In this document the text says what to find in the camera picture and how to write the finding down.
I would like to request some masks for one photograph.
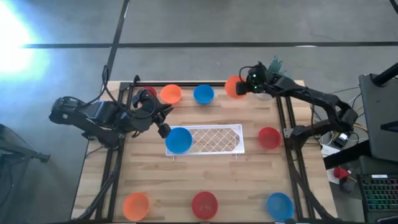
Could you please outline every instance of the electronic device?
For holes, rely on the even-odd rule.
[[[364,216],[378,218],[378,223],[398,219],[398,174],[358,174]]]
[[[373,157],[398,162],[398,63],[380,75],[360,75],[359,85]]]
[[[345,133],[337,133],[336,132],[331,137],[332,138],[332,143],[335,146],[337,146],[339,148],[342,148],[342,147],[344,147],[347,144],[348,139],[349,139],[350,136],[351,136],[351,134],[349,132],[345,132]]]

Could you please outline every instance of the blue bowl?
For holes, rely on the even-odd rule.
[[[208,104],[214,98],[214,90],[209,85],[198,85],[193,91],[193,97],[200,104]]]
[[[293,217],[293,202],[281,192],[273,193],[267,200],[267,211],[277,221],[284,221]]]
[[[185,128],[173,128],[166,138],[166,147],[170,152],[183,154],[193,142],[191,133]]]

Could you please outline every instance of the red bowl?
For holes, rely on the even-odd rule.
[[[266,127],[259,132],[259,142],[264,149],[275,149],[282,142],[282,137],[275,128]]]
[[[154,96],[157,96],[157,93],[156,93],[156,90],[155,90],[154,87],[152,87],[152,86],[144,86],[142,88],[151,91],[154,94]]]
[[[217,210],[217,198],[210,192],[200,192],[192,200],[192,211],[201,220],[213,218]]]

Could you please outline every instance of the black line on floor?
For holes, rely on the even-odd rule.
[[[117,49],[227,48],[227,47],[393,47],[398,41],[379,42],[196,42],[196,43],[123,43],[123,44],[25,44],[25,49],[93,49],[111,48],[109,71]]]
[[[398,14],[398,5],[397,2],[395,0],[390,0],[390,3],[392,4],[392,7],[394,8],[394,10],[396,11],[396,13]]]
[[[25,49],[92,49],[111,48],[112,44],[24,44]]]
[[[218,48],[218,47],[382,47],[398,46],[398,41],[383,42],[196,42],[196,43],[130,43],[119,48]]]
[[[116,33],[114,34],[111,53],[109,54],[109,58],[108,58],[108,62],[107,62],[107,66],[109,69],[109,76],[112,73],[114,59],[116,57],[116,52],[118,51],[118,44],[120,41],[120,36],[122,34],[124,19],[125,19],[126,13],[127,13],[127,8],[129,6],[129,2],[130,2],[130,0],[124,0],[124,2],[123,2],[122,10],[121,10],[120,16],[119,16],[118,26],[116,28]]]

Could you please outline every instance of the red object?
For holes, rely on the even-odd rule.
[[[336,167],[333,171],[333,175],[337,178],[337,179],[343,179],[345,177],[349,176],[349,173],[347,170],[340,168],[340,167]]]
[[[275,128],[266,127],[259,132],[259,142],[265,149],[275,149],[282,142],[282,137]]]
[[[152,86],[144,86],[143,89],[151,91],[155,96],[157,96],[156,90]]]
[[[192,211],[201,220],[213,218],[217,210],[217,198],[210,192],[200,192],[192,200]]]

